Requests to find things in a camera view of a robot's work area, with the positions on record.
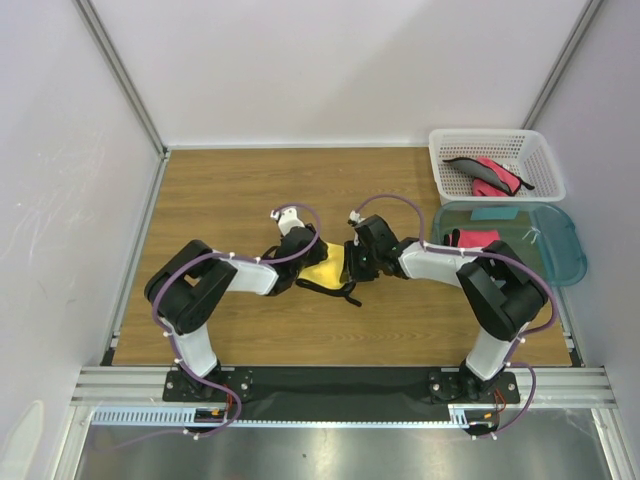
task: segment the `teal plastic bin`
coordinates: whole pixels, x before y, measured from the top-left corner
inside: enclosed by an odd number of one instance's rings
[[[587,272],[575,225],[554,205],[450,202],[436,213],[431,243],[442,245],[455,228],[498,230],[500,239],[551,285],[573,285]]]

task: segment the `yellow cloth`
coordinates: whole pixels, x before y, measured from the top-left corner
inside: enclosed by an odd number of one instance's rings
[[[327,247],[327,259],[317,265],[303,268],[298,278],[330,290],[338,290],[344,285],[344,282],[340,281],[344,267],[344,246],[327,243]]]

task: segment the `metallic floor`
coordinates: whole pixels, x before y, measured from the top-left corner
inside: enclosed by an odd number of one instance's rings
[[[610,479],[589,410],[534,410],[497,441],[460,430],[230,428],[197,442],[91,427],[76,480]]]

